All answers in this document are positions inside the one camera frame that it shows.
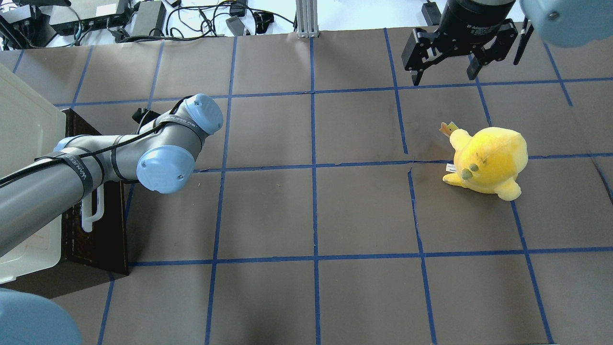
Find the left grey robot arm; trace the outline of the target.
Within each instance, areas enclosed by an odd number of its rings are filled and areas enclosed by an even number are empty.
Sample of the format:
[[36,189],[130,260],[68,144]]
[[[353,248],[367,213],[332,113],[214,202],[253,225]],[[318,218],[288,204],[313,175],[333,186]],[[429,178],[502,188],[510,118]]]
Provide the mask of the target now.
[[101,136],[61,114],[67,137],[1,179],[1,343],[80,345],[53,299],[127,275],[123,183],[160,194],[183,188],[224,114],[205,94],[163,114],[138,109],[129,135]]

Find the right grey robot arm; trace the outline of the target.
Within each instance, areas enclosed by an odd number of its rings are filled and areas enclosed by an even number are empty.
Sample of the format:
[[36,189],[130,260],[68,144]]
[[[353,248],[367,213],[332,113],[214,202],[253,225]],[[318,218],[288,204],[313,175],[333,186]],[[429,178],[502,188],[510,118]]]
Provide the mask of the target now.
[[508,17],[513,0],[449,0],[438,28],[411,31],[401,61],[420,85],[427,68],[451,57],[471,56],[466,70],[475,80],[482,68],[504,61],[518,42],[513,63],[518,65],[534,33],[548,44],[564,48],[584,46],[612,35],[610,0],[522,0],[521,29]]

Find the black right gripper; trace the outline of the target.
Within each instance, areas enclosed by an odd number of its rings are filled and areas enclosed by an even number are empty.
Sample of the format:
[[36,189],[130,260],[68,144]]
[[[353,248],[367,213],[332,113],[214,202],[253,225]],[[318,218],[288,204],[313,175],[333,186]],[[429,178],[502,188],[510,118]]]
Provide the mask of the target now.
[[429,32],[414,28],[401,61],[411,72],[412,85],[419,86],[425,70],[446,58],[471,56],[468,79],[474,81],[482,68],[503,61],[518,37],[508,18],[514,0],[449,0],[438,28]]

